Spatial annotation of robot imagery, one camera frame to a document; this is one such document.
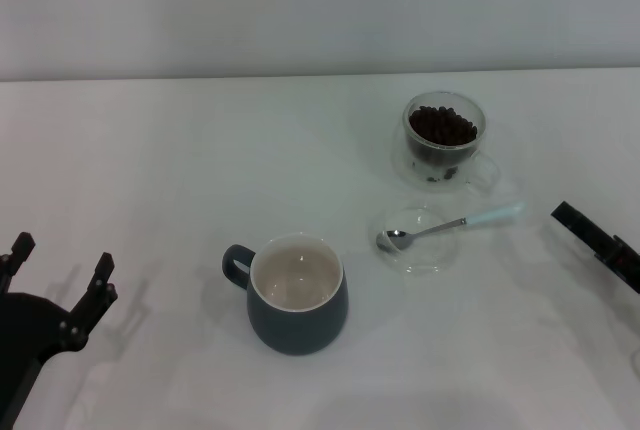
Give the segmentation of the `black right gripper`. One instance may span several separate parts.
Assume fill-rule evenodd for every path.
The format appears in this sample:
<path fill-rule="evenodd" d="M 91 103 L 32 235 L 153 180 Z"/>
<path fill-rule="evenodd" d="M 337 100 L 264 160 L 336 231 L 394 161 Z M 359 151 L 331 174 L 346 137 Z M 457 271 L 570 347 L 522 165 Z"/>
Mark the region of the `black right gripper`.
<path fill-rule="evenodd" d="M 563 201 L 551 216 L 593 250 L 597 258 L 636 293 L 640 292 L 639 253 L 626 242 L 604 230 Z"/>

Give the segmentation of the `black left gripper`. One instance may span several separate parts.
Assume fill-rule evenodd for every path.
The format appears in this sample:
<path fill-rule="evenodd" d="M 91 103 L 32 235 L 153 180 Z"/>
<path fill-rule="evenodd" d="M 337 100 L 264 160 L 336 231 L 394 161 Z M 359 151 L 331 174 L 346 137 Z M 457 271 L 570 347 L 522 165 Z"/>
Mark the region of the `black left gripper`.
<path fill-rule="evenodd" d="M 33 249 L 32 235 L 21 232 L 11 252 L 1 256 L 1 356 L 45 363 L 62 351 L 86 346 L 91 331 L 118 298 L 115 285 L 109 282 L 115 264 L 110 253 L 101 255 L 84 295 L 68 312 L 43 297 L 7 293 Z"/>

